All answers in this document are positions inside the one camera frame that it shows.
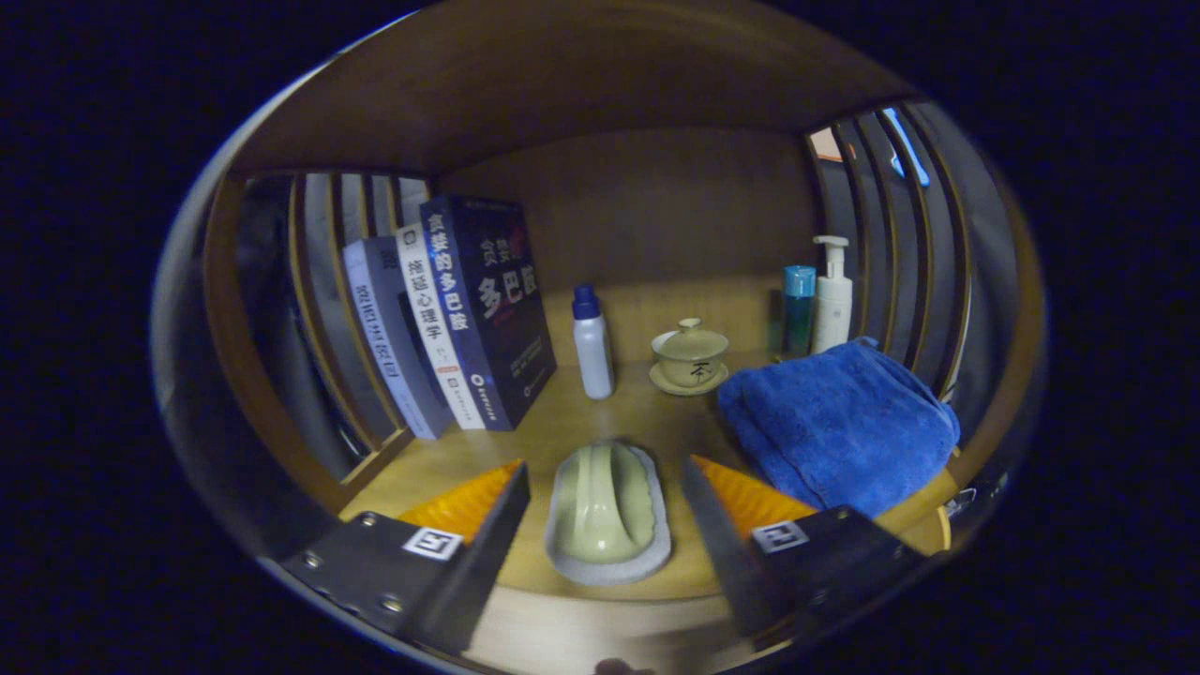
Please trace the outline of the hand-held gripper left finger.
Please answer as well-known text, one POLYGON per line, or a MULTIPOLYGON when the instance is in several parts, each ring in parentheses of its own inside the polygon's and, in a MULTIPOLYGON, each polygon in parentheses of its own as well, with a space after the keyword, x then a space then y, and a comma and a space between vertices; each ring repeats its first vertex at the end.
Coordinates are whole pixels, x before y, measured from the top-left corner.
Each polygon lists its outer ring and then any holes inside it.
POLYGON ((515 460, 402 516, 364 510, 282 568, 360 623, 458 656, 472 649, 530 500, 527 465, 515 460))

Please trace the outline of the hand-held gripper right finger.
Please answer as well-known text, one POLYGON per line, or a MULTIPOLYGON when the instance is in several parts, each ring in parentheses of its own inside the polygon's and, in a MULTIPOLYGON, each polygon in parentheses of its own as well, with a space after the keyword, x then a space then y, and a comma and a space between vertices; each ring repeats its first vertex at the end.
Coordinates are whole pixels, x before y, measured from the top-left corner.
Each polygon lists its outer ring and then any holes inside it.
POLYGON ((811 646, 882 604, 926 554, 840 504, 816 510, 766 483, 688 456, 682 491, 742 637, 811 646))

